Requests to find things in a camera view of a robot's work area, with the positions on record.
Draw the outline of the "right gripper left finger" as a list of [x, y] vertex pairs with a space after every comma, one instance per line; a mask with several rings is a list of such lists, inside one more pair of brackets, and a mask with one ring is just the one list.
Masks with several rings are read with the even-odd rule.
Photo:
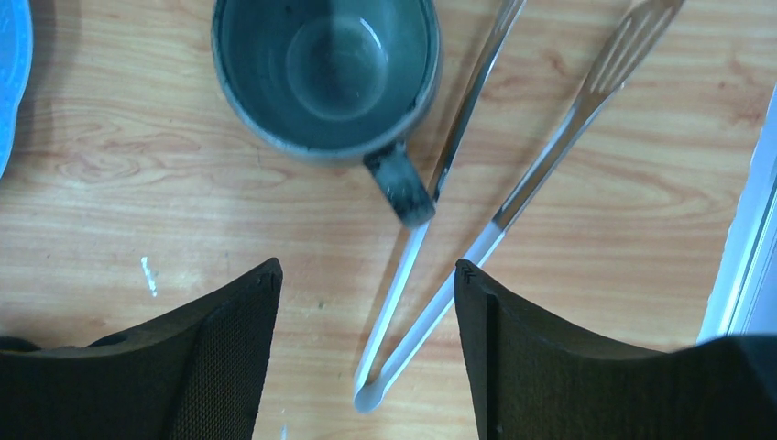
[[1, 340], [4, 439], [248, 439], [283, 272], [224, 287], [89, 346]]

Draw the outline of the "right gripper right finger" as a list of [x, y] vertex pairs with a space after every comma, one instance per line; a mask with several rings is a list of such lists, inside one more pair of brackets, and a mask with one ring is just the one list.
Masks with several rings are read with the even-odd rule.
[[611, 339], [454, 271], [482, 439], [773, 439], [776, 339], [728, 335], [663, 353]]

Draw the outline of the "grey ceramic mug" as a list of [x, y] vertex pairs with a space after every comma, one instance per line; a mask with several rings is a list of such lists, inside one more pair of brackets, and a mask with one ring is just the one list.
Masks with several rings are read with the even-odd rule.
[[431, 1], [218, 1], [213, 66], [241, 122], [297, 160], [364, 165], [397, 218], [435, 204], [407, 153], [443, 71]]

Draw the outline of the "blue three-tier cake stand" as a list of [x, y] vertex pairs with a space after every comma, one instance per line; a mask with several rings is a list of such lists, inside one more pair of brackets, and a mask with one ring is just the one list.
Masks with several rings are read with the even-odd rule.
[[33, 58], [33, 22], [28, 0], [1, 2], [1, 175], [16, 134], [17, 113]]

